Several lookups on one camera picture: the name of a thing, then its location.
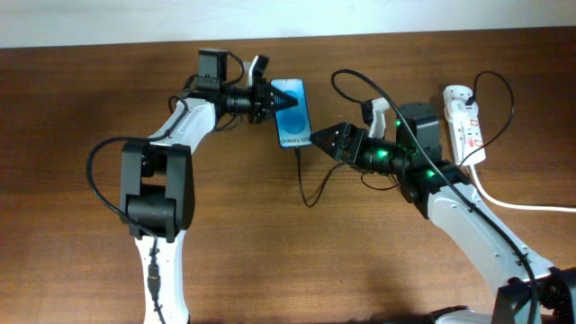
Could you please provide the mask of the blue Galaxy smartphone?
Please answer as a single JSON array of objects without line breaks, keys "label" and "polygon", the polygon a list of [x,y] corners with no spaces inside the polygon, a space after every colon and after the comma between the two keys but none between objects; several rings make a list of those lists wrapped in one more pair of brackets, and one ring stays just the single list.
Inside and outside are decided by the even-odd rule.
[{"label": "blue Galaxy smartphone", "polygon": [[280,147],[295,149],[311,145],[311,121],[302,79],[274,79],[272,85],[294,97],[298,104],[275,113]]}]

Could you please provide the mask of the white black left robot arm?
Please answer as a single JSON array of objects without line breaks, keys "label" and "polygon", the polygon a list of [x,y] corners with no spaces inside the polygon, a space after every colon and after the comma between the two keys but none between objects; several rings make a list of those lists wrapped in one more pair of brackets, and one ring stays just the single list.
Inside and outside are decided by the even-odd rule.
[{"label": "white black left robot arm", "polygon": [[186,323],[183,249],[194,217],[192,157],[225,114],[259,123],[306,110],[301,79],[253,77],[237,87],[222,77],[194,76],[175,111],[152,136],[128,139],[121,152],[119,210],[142,265],[147,323]]}]

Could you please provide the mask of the white charger plug adapter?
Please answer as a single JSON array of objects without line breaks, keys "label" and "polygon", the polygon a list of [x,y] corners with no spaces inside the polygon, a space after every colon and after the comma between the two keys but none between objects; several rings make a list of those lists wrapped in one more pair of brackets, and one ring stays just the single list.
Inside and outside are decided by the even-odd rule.
[{"label": "white charger plug adapter", "polygon": [[463,101],[452,101],[445,105],[445,117],[449,122],[476,119],[478,117],[478,104],[466,105]]}]

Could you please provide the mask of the white power strip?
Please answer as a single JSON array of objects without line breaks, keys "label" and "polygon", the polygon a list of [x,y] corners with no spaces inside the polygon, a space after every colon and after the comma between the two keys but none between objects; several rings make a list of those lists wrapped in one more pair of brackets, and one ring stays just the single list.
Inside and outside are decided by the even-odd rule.
[{"label": "white power strip", "polygon": [[[472,96],[473,91],[465,85],[449,85],[443,92],[445,107],[452,101],[467,100]],[[459,120],[448,122],[454,162],[457,165],[467,167],[476,165],[485,160],[485,149],[482,148],[482,132],[479,119]]]}]

